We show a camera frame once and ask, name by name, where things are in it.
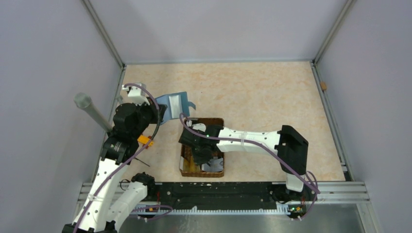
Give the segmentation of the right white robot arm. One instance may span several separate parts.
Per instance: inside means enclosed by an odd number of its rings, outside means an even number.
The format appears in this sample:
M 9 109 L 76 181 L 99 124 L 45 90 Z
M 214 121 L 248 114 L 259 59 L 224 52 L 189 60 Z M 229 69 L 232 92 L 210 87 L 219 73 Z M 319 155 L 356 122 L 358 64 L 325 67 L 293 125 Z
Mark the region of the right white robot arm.
M 197 164 L 205 164 L 218 153 L 269 154 L 286 173 L 285 194 L 291 200 L 304 195 L 309 142 L 295 128 L 283 125 L 272 132 L 239 131 L 221 125 L 197 123 L 184 126 L 179 143 L 189 147 Z

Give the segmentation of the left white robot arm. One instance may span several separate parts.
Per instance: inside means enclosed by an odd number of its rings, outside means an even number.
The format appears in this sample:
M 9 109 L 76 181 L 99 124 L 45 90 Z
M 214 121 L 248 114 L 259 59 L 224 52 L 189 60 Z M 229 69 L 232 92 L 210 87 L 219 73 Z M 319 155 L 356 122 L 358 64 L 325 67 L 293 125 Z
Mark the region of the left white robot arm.
M 103 145 L 98 172 L 82 210 L 64 233 L 117 233 L 136 205 L 154 198 L 154 178 L 138 173 L 117 200 L 114 194 L 124 172 L 139 150 L 138 138 L 150 124 L 159 125 L 167 106 L 124 103 L 116 108 L 114 127 Z

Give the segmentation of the gold credit card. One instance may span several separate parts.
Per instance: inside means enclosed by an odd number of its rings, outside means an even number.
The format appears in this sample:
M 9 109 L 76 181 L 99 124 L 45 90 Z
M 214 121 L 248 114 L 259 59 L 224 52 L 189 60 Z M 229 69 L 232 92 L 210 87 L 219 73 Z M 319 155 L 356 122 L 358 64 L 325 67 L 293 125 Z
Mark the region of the gold credit card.
M 188 172 L 194 172 L 194 173 L 201 172 L 201 167 L 195 163 L 192 155 L 189 157 Z

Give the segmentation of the blue leather card holder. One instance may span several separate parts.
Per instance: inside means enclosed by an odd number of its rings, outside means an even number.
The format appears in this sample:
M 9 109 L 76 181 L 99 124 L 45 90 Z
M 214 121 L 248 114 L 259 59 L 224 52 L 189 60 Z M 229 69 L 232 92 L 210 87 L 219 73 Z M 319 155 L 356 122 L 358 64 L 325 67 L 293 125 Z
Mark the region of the blue leather card holder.
M 167 109 L 163 114 L 162 124 L 169 120 L 178 119 L 180 113 L 190 116 L 190 108 L 196 110 L 196 105 L 189 101 L 187 92 L 170 93 L 155 98 L 159 105 L 166 105 Z

